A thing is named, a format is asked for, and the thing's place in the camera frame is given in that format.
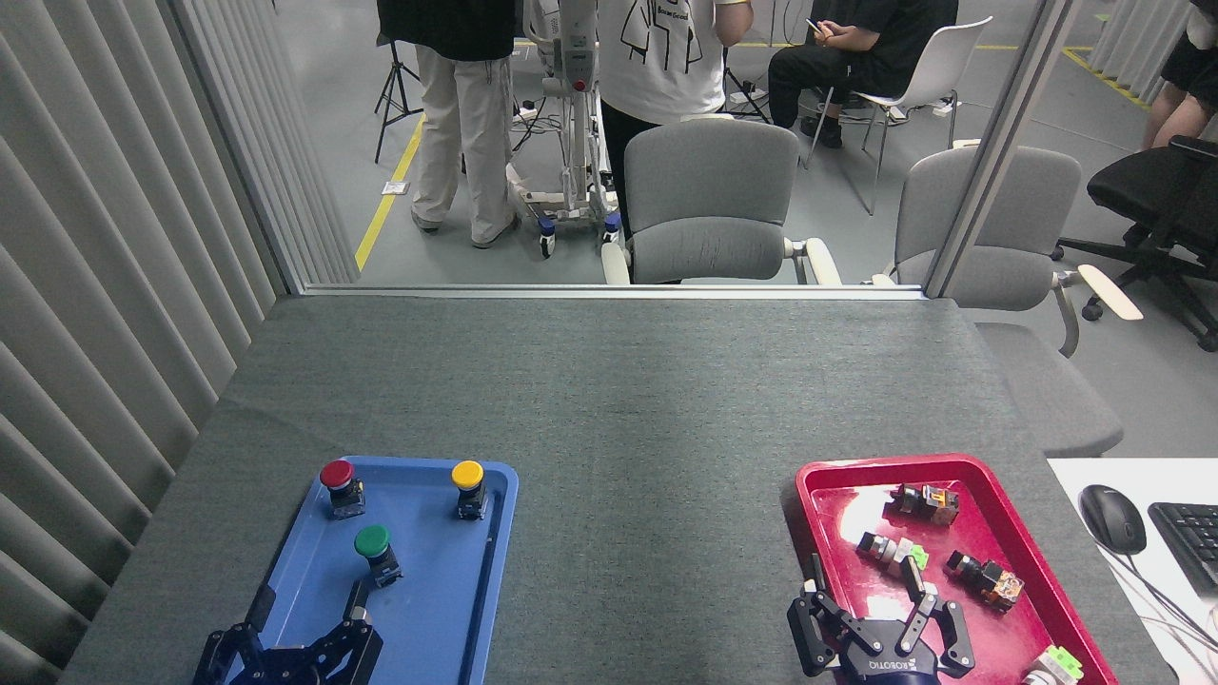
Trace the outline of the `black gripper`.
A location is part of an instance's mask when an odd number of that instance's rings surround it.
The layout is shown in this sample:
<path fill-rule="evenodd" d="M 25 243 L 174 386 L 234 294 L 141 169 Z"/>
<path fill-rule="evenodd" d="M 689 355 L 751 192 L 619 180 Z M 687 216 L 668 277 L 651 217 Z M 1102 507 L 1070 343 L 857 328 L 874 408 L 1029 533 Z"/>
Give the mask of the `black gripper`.
<path fill-rule="evenodd" d="M 974 668 L 961 605 L 922 579 L 914 556 L 899 563 L 914 603 L 907 620 L 850 616 L 829 594 L 821 557 L 809 555 L 808 564 L 809 577 L 787 611 L 806 676 L 834 672 L 844 684 L 939 684 L 940 673 L 961 679 Z M 922 640 L 928 620 L 938 624 L 940 656 Z"/>
<path fill-rule="evenodd" d="M 227 684 L 238 657 L 244 669 L 235 684 L 369 684 L 382 653 L 382 637 L 365 609 L 370 584 L 352 584 L 341 618 L 330 633 L 311 648 L 269 648 L 259 634 L 266 626 L 276 595 L 263 584 L 248 606 L 244 620 L 229 629 L 209 633 L 194 674 L 194 684 Z"/>

